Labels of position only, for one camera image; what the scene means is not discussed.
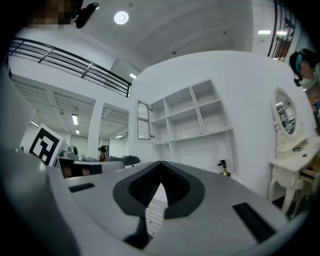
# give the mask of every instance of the gray plastic surface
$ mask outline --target gray plastic surface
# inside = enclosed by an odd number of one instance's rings
[[[295,219],[255,246],[257,242],[232,205],[247,202],[277,231],[288,222],[280,210],[230,178],[170,162],[200,179],[206,194],[191,215],[165,219],[157,236],[142,251],[120,240],[136,230],[138,218],[122,213],[111,191],[117,181],[152,163],[63,179],[55,167],[45,166],[33,155],[14,149],[1,149],[0,154],[1,181],[8,200],[38,238],[59,255],[267,255],[303,221]],[[88,182],[95,187],[73,194],[68,189]]]

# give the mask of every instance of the black hair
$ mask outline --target black hair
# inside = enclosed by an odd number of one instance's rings
[[[320,55],[318,53],[315,53],[309,49],[303,48],[301,51],[296,51],[293,54],[291,54],[289,59],[289,64],[293,72],[299,76],[299,78],[302,79],[300,73],[296,69],[296,62],[298,55],[302,55],[302,60],[307,61],[311,68],[314,68],[319,62],[320,62]]]

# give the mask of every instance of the railing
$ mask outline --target railing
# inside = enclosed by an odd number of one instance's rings
[[[274,29],[268,57],[284,62],[295,35],[297,19],[280,0],[274,0],[274,12]]]
[[[85,58],[52,45],[15,37],[9,47],[9,55],[37,61],[105,87],[127,98],[131,83],[115,73]]]

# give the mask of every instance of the white ceiling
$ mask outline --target white ceiling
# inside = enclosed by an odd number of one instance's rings
[[[52,86],[38,87],[14,81],[16,88],[36,110],[34,121],[50,129],[80,136],[89,135],[91,116],[95,100]],[[78,126],[74,125],[72,114],[77,115]],[[127,111],[105,104],[100,123],[100,138],[128,137],[129,114]]]
[[[91,2],[84,0],[83,7]],[[235,48],[225,0],[98,2],[100,8],[81,32],[118,51],[129,51],[139,56],[147,66],[186,54]],[[124,25],[114,22],[114,16],[119,11],[129,14],[129,20]]]

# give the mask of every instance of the oval mirror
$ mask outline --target oval mirror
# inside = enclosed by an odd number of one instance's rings
[[[278,93],[275,98],[275,107],[280,117],[280,125],[288,134],[293,134],[296,129],[296,110],[292,102],[283,93]]]

